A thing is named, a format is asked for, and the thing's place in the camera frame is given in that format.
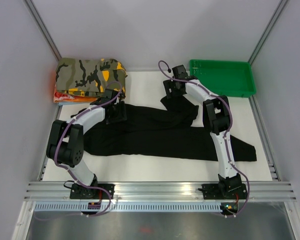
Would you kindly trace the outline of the black trousers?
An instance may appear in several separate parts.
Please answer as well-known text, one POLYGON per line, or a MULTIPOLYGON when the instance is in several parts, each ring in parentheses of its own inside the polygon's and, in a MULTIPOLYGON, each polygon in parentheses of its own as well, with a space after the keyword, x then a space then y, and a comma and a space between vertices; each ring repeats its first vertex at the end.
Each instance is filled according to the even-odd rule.
POLYGON ((160 101, 164 109, 126 104, 127 119, 94 125, 84 134, 84 150, 94 156, 144 155, 216 162, 210 134, 204 127, 192 125, 199 106, 184 96, 160 101))

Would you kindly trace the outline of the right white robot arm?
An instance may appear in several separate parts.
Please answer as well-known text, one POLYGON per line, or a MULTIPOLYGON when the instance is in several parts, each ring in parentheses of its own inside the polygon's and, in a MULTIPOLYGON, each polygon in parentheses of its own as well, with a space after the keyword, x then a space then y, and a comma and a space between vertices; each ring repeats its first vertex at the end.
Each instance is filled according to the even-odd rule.
POLYGON ((212 138, 218 160, 218 193, 223 198, 247 197, 246 186, 242 183, 241 174, 235 166, 231 145, 230 129, 233 117, 226 96, 219 96, 208 90, 193 75, 188 75, 184 65, 167 68, 168 80, 163 82, 167 98, 185 94, 192 96, 202 104, 202 122, 212 138))

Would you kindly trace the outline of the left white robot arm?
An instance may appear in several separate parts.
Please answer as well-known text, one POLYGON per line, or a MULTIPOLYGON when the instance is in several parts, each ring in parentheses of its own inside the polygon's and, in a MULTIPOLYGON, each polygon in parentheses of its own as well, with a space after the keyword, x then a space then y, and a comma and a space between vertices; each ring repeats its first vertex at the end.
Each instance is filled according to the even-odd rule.
POLYGON ((55 120, 52 123, 46 147, 47 158, 66 170, 74 183, 82 186, 81 193, 87 198, 95 198, 100 187, 97 176, 90 171, 84 156, 84 135, 96 124, 118 123, 127 119, 122 89, 107 88, 102 96, 83 111, 67 121, 55 120))

